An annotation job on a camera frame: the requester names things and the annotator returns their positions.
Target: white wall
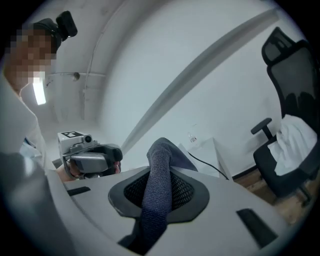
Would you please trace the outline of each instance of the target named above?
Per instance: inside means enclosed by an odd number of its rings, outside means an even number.
[[[106,82],[98,120],[107,140],[121,145],[160,93],[194,58],[268,8],[251,0],[176,0],[153,13],[126,42]],[[253,166],[253,152],[266,138],[253,136],[250,130],[271,117],[275,134],[281,120],[261,47],[276,26],[295,41],[302,38],[285,17],[280,18],[178,102],[125,155],[122,169],[146,164],[146,153],[159,137],[188,147],[189,131],[199,140],[215,138],[232,175]]]
[[[151,13],[124,44],[106,80],[97,119],[108,128],[108,138],[121,145],[190,62],[227,32],[269,8],[256,0],[173,0]]]

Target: wooden floor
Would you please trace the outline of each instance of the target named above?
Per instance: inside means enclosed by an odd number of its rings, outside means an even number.
[[[286,198],[278,199],[271,191],[264,180],[260,178],[261,174],[258,170],[254,170],[234,182],[245,187],[256,196],[265,200],[284,217],[289,224],[296,223],[306,212],[308,207],[302,207],[301,204],[304,200],[304,195],[299,191]],[[315,197],[319,191],[320,184],[320,171],[315,180],[308,181],[305,186],[310,194]]]

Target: black baseboard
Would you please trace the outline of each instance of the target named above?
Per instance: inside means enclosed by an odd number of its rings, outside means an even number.
[[[245,176],[245,175],[253,172],[253,171],[256,170],[256,169],[257,169],[257,166],[254,165],[254,166],[252,166],[251,168],[249,168],[248,170],[245,170],[245,171],[243,171],[243,172],[241,172],[241,173],[239,173],[239,174],[237,174],[237,175],[232,176],[232,179],[233,179],[233,180],[239,179],[240,177]]]

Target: cable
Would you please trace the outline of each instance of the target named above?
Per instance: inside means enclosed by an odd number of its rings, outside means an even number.
[[[210,163],[207,163],[207,162],[205,162],[205,161],[202,161],[202,160],[196,158],[194,155],[192,155],[192,154],[190,154],[190,153],[189,153],[189,155],[192,156],[194,159],[197,159],[197,160],[200,161],[201,163],[204,163],[204,164],[206,164],[206,165],[208,165],[208,166],[211,166],[212,168],[216,169],[221,175],[223,175],[227,180],[229,180],[226,175],[224,175],[221,171],[219,171],[216,167],[214,167],[214,166],[211,165]]]

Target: white lab coat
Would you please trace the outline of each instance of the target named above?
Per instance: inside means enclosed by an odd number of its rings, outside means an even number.
[[[0,152],[21,153],[35,159],[42,167],[55,170],[46,152],[36,115],[0,75]]]
[[[281,121],[276,141],[268,148],[275,159],[278,176],[292,172],[317,143],[317,134],[301,118],[286,114]]]

